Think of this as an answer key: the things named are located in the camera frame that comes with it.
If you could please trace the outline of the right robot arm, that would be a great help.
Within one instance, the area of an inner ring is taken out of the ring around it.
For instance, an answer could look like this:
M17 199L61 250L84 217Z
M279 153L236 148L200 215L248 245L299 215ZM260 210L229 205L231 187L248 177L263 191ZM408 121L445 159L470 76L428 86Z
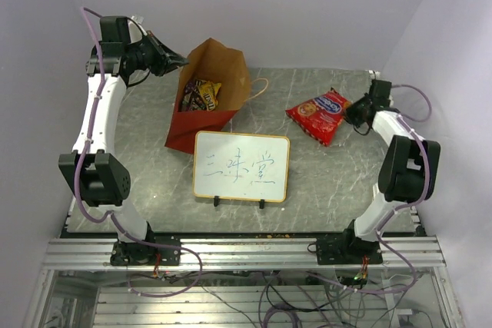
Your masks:
M344 119L353 128L367 125L387 145L378 178L377 193L366 211L344 230L340 257L356 263L372 250L384 228L400 210L428 200L434 192L440 144L421 137L391 106L391 82L374 79L369 92L350 105Z

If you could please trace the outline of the yellow m&m's packet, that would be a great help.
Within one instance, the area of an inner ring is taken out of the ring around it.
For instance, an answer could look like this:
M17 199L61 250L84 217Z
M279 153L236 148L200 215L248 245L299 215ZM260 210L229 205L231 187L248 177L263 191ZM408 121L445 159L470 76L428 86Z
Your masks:
M218 106L218 92L221 90L221 83L213 81L197 80L198 93L205 103L208 111L213 111Z

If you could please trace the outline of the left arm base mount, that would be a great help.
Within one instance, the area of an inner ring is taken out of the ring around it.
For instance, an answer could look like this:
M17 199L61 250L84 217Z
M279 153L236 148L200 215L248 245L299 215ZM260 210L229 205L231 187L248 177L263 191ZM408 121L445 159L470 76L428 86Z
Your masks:
M157 244L180 247L181 242L172 237L157 237ZM181 250L174 248L157 248L138 243L117 241L113 245L110 264L115 267L129 266L177 266L179 265Z

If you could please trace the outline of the red paper bag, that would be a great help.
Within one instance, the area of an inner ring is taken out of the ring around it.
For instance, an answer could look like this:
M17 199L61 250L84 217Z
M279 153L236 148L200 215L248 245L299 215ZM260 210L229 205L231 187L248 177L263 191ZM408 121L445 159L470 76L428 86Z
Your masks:
M199 131L221 131L251 100L242 51L209 38L191 51L179 75L165 147L191 154Z

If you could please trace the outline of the red chips bag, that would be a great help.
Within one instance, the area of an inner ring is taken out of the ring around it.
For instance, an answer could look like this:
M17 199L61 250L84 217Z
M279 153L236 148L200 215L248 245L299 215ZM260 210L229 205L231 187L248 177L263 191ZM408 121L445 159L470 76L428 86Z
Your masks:
M327 147L344 119L351 102L333 88L285 111L305 134Z

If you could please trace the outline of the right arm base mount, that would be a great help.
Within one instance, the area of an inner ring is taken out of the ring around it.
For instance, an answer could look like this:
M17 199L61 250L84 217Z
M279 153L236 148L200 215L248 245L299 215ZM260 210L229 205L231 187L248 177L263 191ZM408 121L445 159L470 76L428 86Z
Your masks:
M382 264L380 244L354 238L346 240L342 236L328 235L318 238L307 246L307 251L316 256L318 265L361 265Z

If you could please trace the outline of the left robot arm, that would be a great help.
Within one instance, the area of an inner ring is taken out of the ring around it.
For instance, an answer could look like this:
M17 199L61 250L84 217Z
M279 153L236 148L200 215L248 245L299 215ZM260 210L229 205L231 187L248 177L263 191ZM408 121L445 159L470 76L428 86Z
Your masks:
M83 217L93 224L110 220L118 241L131 244L131 257L148 264L157 246L149 223L129 198L131 175L115 155L118 114L136 71L162 76L188 61L135 18L101 16L99 27L86 63L88 97L80 132L72 150L60 154L58 167Z

